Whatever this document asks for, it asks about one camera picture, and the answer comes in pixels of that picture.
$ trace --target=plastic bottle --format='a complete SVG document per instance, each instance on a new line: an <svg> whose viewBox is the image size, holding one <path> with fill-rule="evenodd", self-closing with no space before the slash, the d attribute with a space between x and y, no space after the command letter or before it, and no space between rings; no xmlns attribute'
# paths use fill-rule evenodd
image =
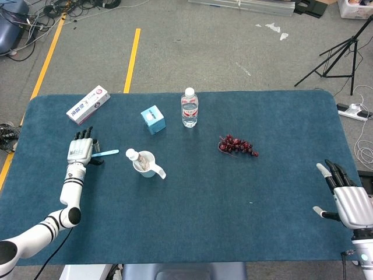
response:
<svg viewBox="0 0 373 280"><path fill-rule="evenodd" d="M126 151L126 156L133 161L134 165L142 171L147 171L149 169L149 162L140 155L137 151L134 149L128 149Z"/></svg>
<svg viewBox="0 0 373 280"><path fill-rule="evenodd" d="M198 98L194 89L189 87L181 97L181 120L186 127L194 127L198 117Z"/></svg>

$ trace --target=power strip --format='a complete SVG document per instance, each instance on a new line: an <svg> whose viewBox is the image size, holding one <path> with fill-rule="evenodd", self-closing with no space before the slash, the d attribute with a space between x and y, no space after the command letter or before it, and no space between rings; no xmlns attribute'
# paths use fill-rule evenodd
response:
<svg viewBox="0 0 373 280"><path fill-rule="evenodd" d="M338 103L337 104L338 114L341 116L345 116L348 118L353 118L355 120L359 121L366 121L367 118L370 118L373 116L373 113L367 112L363 110L360 107L360 104L351 104L351 105L345 105Z"/></svg>

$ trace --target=cup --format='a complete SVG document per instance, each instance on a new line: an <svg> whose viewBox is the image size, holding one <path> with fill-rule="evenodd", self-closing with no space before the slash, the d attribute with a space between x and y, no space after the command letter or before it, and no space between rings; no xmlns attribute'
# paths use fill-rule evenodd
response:
<svg viewBox="0 0 373 280"><path fill-rule="evenodd" d="M166 173L164 172L164 170L162 169L162 167L156 165L156 158L154 157L154 155L147 151L147 150L142 150L141 152L139 152L139 154L141 156L143 156L148 162L149 162L149 169L148 170L140 170L137 168L137 166L135 166L135 164L132 162L132 166L133 168L139 172L142 176L144 176L145 178L151 178L153 177L156 173L162 178L164 179L166 177Z"/></svg>

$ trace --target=white robotic arm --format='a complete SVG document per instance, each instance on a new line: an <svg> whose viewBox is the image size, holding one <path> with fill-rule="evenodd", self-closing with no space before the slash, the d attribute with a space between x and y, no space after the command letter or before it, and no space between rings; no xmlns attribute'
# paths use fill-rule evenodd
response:
<svg viewBox="0 0 373 280"><path fill-rule="evenodd" d="M24 233L0 241L0 279L10 279L10 275L20 258L30 258L56 239L64 229L76 226L80 222L80 195L82 193L85 165L100 165L103 162L93 160L93 140L90 137L92 127L78 132L70 143L68 167L60 202L65 209L50 213L43 221Z"/></svg>
<svg viewBox="0 0 373 280"><path fill-rule="evenodd" d="M333 194L338 213L324 211L319 206L314 211L321 217L341 221L345 227L353 230L352 243L356 248L359 263L365 278L373 280L373 204L367 192L357 187L344 169L338 164L325 160L329 166L316 166L324 176Z"/></svg>

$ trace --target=floor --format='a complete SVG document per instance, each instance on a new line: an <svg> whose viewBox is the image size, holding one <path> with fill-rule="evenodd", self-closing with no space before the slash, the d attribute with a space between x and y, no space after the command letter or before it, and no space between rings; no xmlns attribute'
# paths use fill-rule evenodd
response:
<svg viewBox="0 0 373 280"><path fill-rule="evenodd" d="M141 2L122 0L121 6ZM102 10L91 10L89 15L99 12ZM280 41L281 33L265 27L271 23L289 36ZM308 15L282 17L215 8L187 0L150 0L135 8L112 10L76 23L66 21L38 94L85 94L97 85L110 93L123 92L136 28L141 29L141 34L131 94L181 93L188 86L197 92L293 90L294 84L322 61L319 53L348 39L363 24L363 20L342 19L336 3L317 19ZM370 40L372 28L368 26L360 36L359 46ZM35 53L24 62L0 58L0 122L20 123L53 35L54 30L38 42ZM364 60L356 72L355 85L372 85L372 50L373 43L360 50ZM29 51L20 51L18 58ZM333 74L348 74L351 60L352 55L342 58ZM373 111L372 90L359 87L350 96L350 83L340 91L346 79L321 79L313 74L297 89L325 89L337 94L336 103L344 104L361 102L359 94L362 94L364 104ZM341 122L354 153L363 122L344 117ZM362 139L369 140L372 136L373 127L367 122ZM6 156L0 151L0 166ZM358 169L368 170L354 158ZM16 267L13 278L29 279L38 269ZM47 266L39 279L58 279L62 269L62 266ZM250 279L264 280L341 279L342 263L253 262L248 264L248 273ZM350 262L347 276L364 279L360 268Z"/></svg>

